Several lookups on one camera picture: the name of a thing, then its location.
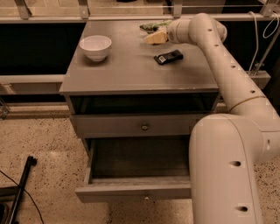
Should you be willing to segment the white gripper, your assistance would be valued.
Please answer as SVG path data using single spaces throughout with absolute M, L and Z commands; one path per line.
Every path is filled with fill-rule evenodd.
M 168 40 L 174 44 L 191 44 L 193 41 L 190 37 L 190 19 L 177 19 L 167 26 L 165 31 L 156 31 L 145 38 L 145 42 L 150 45 L 163 44 Z

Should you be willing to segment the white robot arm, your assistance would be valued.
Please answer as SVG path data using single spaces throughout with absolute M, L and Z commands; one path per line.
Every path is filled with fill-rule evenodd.
M 226 27 L 205 13 L 166 27 L 169 41 L 206 57 L 226 114 L 199 120 L 189 142 L 194 224 L 263 224 L 254 165 L 278 155 L 280 117 L 223 41 Z

